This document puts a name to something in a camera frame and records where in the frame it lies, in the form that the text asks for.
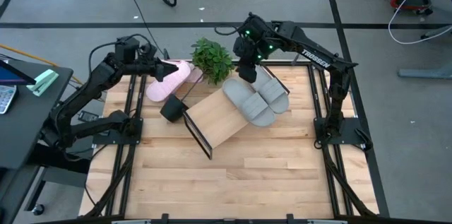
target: wooden tabletop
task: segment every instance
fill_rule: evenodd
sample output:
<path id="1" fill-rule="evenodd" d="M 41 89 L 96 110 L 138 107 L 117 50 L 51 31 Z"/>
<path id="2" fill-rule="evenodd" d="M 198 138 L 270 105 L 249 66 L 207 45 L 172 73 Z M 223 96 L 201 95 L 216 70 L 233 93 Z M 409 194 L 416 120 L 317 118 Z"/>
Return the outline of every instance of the wooden tabletop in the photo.
<path id="1" fill-rule="evenodd" d="M 142 141 L 133 162 L 126 218 L 161 218 L 162 213 L 184 219 L 281 219 L 287 213 L 293 213 L 295 218 L 333 217 L 322 152 L 313 146 L 315 111 L 307 67 L 269 69 L 290 90 L 289 110 L 279 114 L 270 127 L 246 125 L 214 149 L 212 160 L 191 137 L 182 119 L 173 124 L 168 122 L 160 114 L 164 103 L 144 98 Z M 124 108 L 129 79 L 123 77 L 109 90 L 104 115 Z M 316 82 L 321 94 L 317 73 Z M 177 96 L 181 98 L 190 86 L 185 83 Z M 219 87 L 200 83 L 184 102 L 191 107 Z M 135 91 L 132 108 L 136 105 L 138 86 Z M 325 115 L 323 101 L 321 107 Z M 355 114 L 350 97 L 344 101 L 343 112 L 346 117 Z M 91 163 L 86 184 L 95 201 L 110 183 L 116 149 L 106 147 Z M 377 212 L 363 152 L 352 146 L 341 149 L 350 186 L 369 209 Z M 337 183 L 336 187 L 344 213 Z M 119 208 L 121 189 L 120 185 L 114 213 Z M 80 214 L 92 207 L 85 194 Z"/>

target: monitor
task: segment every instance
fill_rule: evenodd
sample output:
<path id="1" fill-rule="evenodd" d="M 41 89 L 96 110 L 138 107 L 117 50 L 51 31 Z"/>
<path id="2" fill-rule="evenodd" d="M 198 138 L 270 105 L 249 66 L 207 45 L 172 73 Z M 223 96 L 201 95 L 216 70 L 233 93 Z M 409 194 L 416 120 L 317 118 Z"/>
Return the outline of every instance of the monitor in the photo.
<path id="1" fill-rule="evenodd" d="M 0 60 L 0 85 L 3 86 L 19 86 L 34 85 L 35 79 L 25 75 L 18 69 L 15 69 L 6 62 Z"/>

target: pink slipper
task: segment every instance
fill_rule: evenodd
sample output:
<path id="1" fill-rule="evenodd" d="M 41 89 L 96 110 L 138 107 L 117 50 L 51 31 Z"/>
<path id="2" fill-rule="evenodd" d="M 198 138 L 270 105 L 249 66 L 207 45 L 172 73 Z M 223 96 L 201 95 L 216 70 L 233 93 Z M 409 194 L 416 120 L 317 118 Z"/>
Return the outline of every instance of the pink slipper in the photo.
<path id="1" fill-rule="evenodd" d="M 198 81 L 198 78 L 202 75 L 203 75 L 203 71 L 200 70 L 198 67 L 195 67 L 191 71 L 190 76 L 185 81 L 187 83 L 196 83 L 196 82 L 200 83 L 203 80 L 203 78 L 201 77 L 201 79 L 199 79 L 199 81 Z"/>
<path id="2" fill-rule="evenodd" d="M 186 61 L 165 61 L 176 65 L 179 70 L 171 73 L 163 78 L 163 82 L 153 81 L 148 89 L 146 95 L 154 102 L 165 100 L 171 93 L 178 89 L 178 87 L 185 82 L 191 73 L 190 64 Z"/>

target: keyboard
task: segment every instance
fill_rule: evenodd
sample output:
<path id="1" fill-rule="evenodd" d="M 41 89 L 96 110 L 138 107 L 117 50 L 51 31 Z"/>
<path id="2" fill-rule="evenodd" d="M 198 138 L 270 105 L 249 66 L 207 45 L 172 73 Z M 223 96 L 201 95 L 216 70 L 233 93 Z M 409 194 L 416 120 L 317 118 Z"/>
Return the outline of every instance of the keyboard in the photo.
<path id="1" fill-rule="evenodd" d="M 0 114 L 5 114 L 17 92 L 15 86 L 0 86 Z"/>

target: white cable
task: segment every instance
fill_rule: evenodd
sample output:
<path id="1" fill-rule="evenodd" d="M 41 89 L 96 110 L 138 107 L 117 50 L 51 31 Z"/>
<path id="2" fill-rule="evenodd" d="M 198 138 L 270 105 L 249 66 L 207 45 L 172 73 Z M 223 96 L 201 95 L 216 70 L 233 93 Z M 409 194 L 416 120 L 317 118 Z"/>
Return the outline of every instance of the white cable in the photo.
<path id="1" fill-rule="evenodd" d="M 391 37 L 393 38 L 393 40 L 396 41 L 397 43 L 402 44 L 402 45 L 412 45 L 412 44 L 417 44 L 417 43 L 421 43 L 421 42 L 424 42 L 424 41 L 427 41 L 427 40 L 431 40 L 432 38 L 435 38 L 435 37 L 439 37 L 439 36 L 441 36 L 441 35 L 443 35 L 443 34 L 445 34 L 445 33 L 447 33 L 447 32 L 449 32 L 449 31 L 452 30 L 452 26 L 451 26 L 451 27 L 448 28 L 447 30 L 443 31 L 442 33 L 436 34 L 435 36 L 431 36 L 431 37 L 425 38 L 425 39 L 423 39 L 423 40 L 418 40 L 418 41 L 413 41 L 413 42 L 401 42 L 401 41 L 397 40 L 397 39 L 393 36 L 393 33 L 391 32 L 391 23 L 393 22 L 393 20 L 394 20 L 394 18 L 396 17 L 398 11 L 400 10 L 400 8 L 402 8 L 403 4 L 404 4 L 406 1 L 407 1 L 407 0 L 403 0 L 403 1 L 402 1 L 402 3 L 401 3 L 401 4 L 399 5 L 399 7 L 397 8 L 397 10 L 396 10 L 395 13 L 394 13 L 394 16 L 391 18 L 391 20 L 389 21 L 389 24 L 388 24 L 389 34 L 391 35 Z"/>

